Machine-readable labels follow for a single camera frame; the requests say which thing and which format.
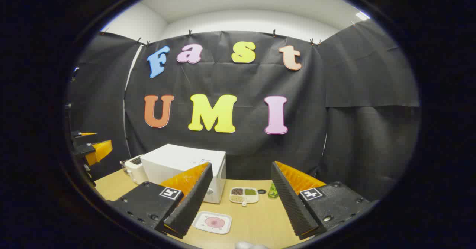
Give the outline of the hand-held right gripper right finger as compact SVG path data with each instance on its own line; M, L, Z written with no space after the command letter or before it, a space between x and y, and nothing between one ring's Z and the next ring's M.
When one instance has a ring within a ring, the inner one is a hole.
M376 204L340 181L326 184L278 161L271 164L271 179L299 239L340 227Z

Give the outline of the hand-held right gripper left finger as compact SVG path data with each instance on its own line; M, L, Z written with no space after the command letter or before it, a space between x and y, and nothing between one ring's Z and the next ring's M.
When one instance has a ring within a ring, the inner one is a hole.
M157 232L182 239L195 220L213 178L204 162L159 184L145 181L108 204Z

